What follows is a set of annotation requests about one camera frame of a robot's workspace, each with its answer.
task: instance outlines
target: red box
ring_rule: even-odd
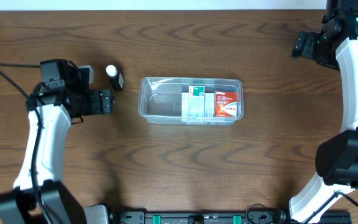
[[[237,117],[236,92],[215,91],[215,116],[226,118]]]

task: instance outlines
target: bottle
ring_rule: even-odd
[[[113,89],[122,90],[124,88],[124,78],[118,66],[109,65],[106,67],[106,72],[109,76],[109,81]]]

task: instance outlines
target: clear plastic bin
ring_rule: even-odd
[[[182,113],[182,93],[189,86],[204,86],[205,95],[216,91],[237,93],[235,117],[192,117]],[[153,124],[233,125],[244,115],[242,83],[239,80],[216,78],[143,78],[139,92],[139,115]]]

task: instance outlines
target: white backdrop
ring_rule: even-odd
[[[325,9],[326,0],[0,0],[0,10]]]

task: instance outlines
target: wood grain surface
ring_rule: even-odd
[[[112,116],[89,116],[67,136],[65,184],[82,205],[150,211],[280,208],[314,174],[322,142],[342,121],[340,73],[290,58],[323,11],[0,12],[0,62],[64,58],[95,70],[123,67]],[[26,91],[37,69],[4,68]],[[231,127],[164,126],[137,113],[144,77],[235,78],[245,115]],[[0,77],[0,193],[12,189],[29,123],[25,99]],[[358,190],[351,193],[358,201]],[[358,209],[346,200],[334,209]]]

